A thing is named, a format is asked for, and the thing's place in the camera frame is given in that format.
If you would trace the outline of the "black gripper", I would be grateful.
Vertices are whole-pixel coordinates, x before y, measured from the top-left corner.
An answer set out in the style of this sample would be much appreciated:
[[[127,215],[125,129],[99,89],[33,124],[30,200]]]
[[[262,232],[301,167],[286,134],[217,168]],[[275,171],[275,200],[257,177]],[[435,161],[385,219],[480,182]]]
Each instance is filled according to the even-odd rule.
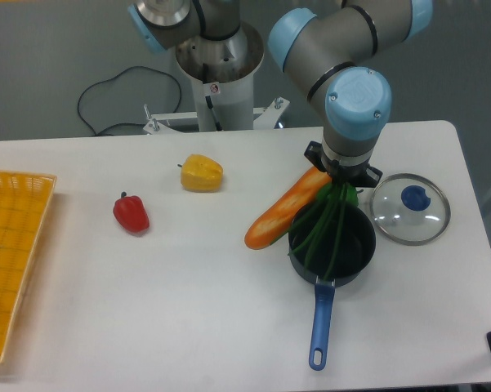
[[[331,150],[326,143],[311,141],[304,156],[320,172],[327,173],[337,182],[354,187],[375,188],[382,178],[382,171],[370,164],[373,149],[359,156],[345,156]]]

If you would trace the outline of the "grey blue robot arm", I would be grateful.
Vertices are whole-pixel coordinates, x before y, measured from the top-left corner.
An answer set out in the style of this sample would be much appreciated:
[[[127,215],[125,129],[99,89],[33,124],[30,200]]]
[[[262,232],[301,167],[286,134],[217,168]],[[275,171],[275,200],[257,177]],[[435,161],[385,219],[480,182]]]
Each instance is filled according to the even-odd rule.
[[[392,94],[364,62],[424,30],[433,4],[344,1],[324,18],[296,8],[267,39],[241,19],[236,1],[137,1],[128,11],[151,51],[174,50],[192,83],[201,130],[252,127],[252,79],[270,53],[322,119],[323,138],[306,157],[334,180],[373,188],[382,174],[369,160]]]

